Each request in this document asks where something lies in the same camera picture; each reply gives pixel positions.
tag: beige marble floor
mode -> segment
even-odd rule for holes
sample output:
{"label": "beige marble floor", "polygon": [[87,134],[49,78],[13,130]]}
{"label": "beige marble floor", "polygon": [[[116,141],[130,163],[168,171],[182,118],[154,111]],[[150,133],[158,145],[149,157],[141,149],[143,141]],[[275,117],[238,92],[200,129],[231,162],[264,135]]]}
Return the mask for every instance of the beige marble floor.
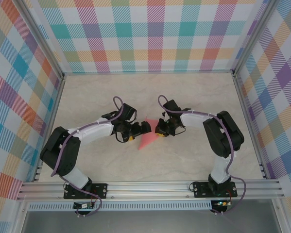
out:
{"label": "beige marble floor", "polygon": [[[115,110],[113,96],[137,109],[137,119],[159,119],[157,96],[174,99],[181,108],[218,113],[227,110],[245,142],[230,173],[245,179],[261,179],[257,158],[229,73],[125,74],[68,76],[54,127],[74,128]],[[94,181],[206,180],[214,161],[205,131],[187,128],[176,137],[159,138],[138,150],[141,137],[122,144],[114,136],[80,148],[77,166]],[[43,165],[41,182],[59,181]]]}

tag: metal rail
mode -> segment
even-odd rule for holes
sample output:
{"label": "metal rail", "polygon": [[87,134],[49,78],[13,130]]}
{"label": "metal rail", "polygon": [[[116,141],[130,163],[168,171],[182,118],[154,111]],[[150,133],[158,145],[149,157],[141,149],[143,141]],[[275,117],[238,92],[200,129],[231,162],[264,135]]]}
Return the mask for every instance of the metal rail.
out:
{"label": "metal rail", "polygon": [[[234,180],[240,199],[244,186],[241,181]],[[190,192],[188,186],[192,181],[174,182],[108,182],[108,201],[146,201],[146,200],[198,200]],[[63,182],[23,183],[19,201],[67,201],[63,199]],[[278,180],[246,180],[245,199],[277,199],[284,198]],[[222,198],[200,198],[200,200],[219,200]]]}

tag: enclosure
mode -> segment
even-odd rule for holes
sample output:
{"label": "enclosure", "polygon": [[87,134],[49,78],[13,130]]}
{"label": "enclosure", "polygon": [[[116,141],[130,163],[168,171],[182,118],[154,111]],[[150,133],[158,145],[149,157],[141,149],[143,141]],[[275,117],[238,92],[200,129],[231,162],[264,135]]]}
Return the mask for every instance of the enclosure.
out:
{"label": "enclosure", "polygon": [[[73,203],[90,200],[64,199],[39,159],[53,130],[98,120],[119,96],[154,134],[162,94],[226,110],[241,130],[235,210],[215,215],[220,198],[190,191],[215,164],[201,126],[81,146],[77,167],[108,186],[77,218]],[[0,233],[54,229],[291,233],[291,0],[0,0]]]}

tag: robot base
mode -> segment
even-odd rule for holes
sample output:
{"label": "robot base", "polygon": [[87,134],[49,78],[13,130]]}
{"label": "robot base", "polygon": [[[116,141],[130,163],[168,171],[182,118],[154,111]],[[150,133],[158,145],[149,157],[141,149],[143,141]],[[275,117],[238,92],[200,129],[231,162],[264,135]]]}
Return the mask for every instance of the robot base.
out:
{"label": "robot base", "polygon": [[[106,183],[86,184],[82,189],[84,191],[98,195],[101,199],[106,198],[106,193],[107,193]],[[64,195],[63,195],[64,199],[91,199],[90,195],[80,192],[70,185],[66,185],[64,187],[64,190],[65,190]]]}
{"label": "robot base", "polygon": [[232,198],[237,197],[237,190],[234,182],[229,182],[226,189],[221,193],[216,195],[213,194],[212,190],[209,188],[209,182],[193,182],[192,187],[194,191],[195,198],[229,198],[230,195]]}

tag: purple cable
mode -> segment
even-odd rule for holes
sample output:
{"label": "purple cable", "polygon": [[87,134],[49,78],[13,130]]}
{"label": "purple cable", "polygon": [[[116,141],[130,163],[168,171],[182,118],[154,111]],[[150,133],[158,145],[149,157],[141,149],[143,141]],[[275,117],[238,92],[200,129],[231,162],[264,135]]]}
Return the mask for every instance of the purple cable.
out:
{"label": "purple cable", "polygon": [[[120,97],[118,97],[118,96],[114,96],[114,97],[113,97],[113,102],[114,102],[116,108],[119,110],[119,107],[117,106],[117,104],[116,104],[116,102],[115,102],[115,99],[119,99],[119,101],[120,101],[120,103],[121,103],[121,106],[123,106],[123,101],[122,101],[122,99],[121,99]],[[61,149],[60,149],[59,156],[58,156],[58,159],[57,159],[56,165],[55,165],[55,167],[54,167],[54,169],[53,169],[53,172],[52,172],[52,174],[51,174],[51,177],[54,176],[55,174],[57,174],[57,169],[58,169],[59,164],[60,164],[60,161],[61,161],[61,157],[62,157],[63,150],[64,150],[65,146],[67,145],[68,140],[69,140],[69,139],[70,139],[74,134],[76,134],[78,131],[81,131],[81,130],[83,130],[83,129],[89,127],[89,126],[98,125],[98,124],[106,124],[106,123],[109,123],[109,122],[111,122],[111,121],[113,121],[113,120],[116,120],[117,118],[119,118],[119,117],[121,116],[122,112],[123,112],[123,107],[120,108],[120,113],[119,113],[116,117],[114,117],[114,118],[112,118],[112,119],[110,119],[110,120],[101,121],[101,122],[96,122],[96,121],[95,121],[95,122],[92,122],[92,123],[89,123],[89,124],[87,124],[87,125],[84,125],[84,126],[80,127],[79,129],[73,131],[73,132],[72,132],[72,133],[71,133],[71,134],[70,134],[70,135],[69,135],[69,136],[64,140],[64,143],[62,144],[62,147],[61,147]],[[68,182],[69,185],[71,185],[71,186],[72,186],[73,188],[75,188],[76,190],[78,190],[78,191],[80,191],[80,192],[83,192],[83,193],[85,193],[85,194],[91,195],[91,196],[93,196],[93,197],[99,199],[100,204],[99,204],[98,208],[97,208],[96,210],[94,210],[94,211],[91,211],[91,212],[90,212],[89,214],[87,214],[86,216],[90,216],[90,215],[94,214],[95,212],[97,212],[97,211],[101,208],[101,206],[102,206],[102,200],[101,200],[101,198],[100,198],[98,195],[95,195],[95,194],[93,194],[93,193],[90,193],[90,192],[84,191],[84,190],[82,190],[82,189],[76,187],[75,185],[73,185],[72,183],[70,183],[69,181],[67,181],[66,179],[64,179],[63,177],[61,177],[61,179],[64,180],[65,182]]]}
{"label": "purple cable", "polygon": [[203,112],[197,112],[197,111],[171,111],[171,110],[168,110],[167,108],[165,108],[161,102],[160,102],[160,98],[164,98],[166,100],[166,102],[168,102],[168,99],[164,96],[164,95],[160,95],[158,96],[158,104],[159,106],[164,109],[166,112],[170,112],[170,113],[182,113],[182,114],[189,114],[189,113],[193,113],[193,114],[197,114],[197,115],[202,115],[202,116],[209,116],[209,117],[213,117],[214,119],[216,119],[219,124],[221,125],[222,129],[224,130],[225,134],[226,134],[226,137],[227,137],[227,140],[228,140],[228,143],[229,143],[229,147],[231,148],[231,160],[229,161],[227,167],[226,167],[226,173],[233,179],[236,179],[236,180],[240,180],[243,182],[243,194],[240,198],[240,200],[238,201],[238,203],[232,208],[232,209],[229,209],[227,210],[225,213],[228,213],[232,210],[234,210],[243,200],[244,198],[244,195],[246,194],[246,190],[247,190],[247,184],[246,182],[244,181],[244,179],[242,178],[239,178],[239,177],[235,177],[235,176],[232,176],[231,174],[229,174],[228,170],[229,170],[229,167],[232,165],[232,162],[234,160],[234,147],[233,147],[233,143],[232,143],[232,139],[226,129],[226,127],[224,126],[223,122],[215,115],[213,114],[209,114],[209,113],[203,113]]}

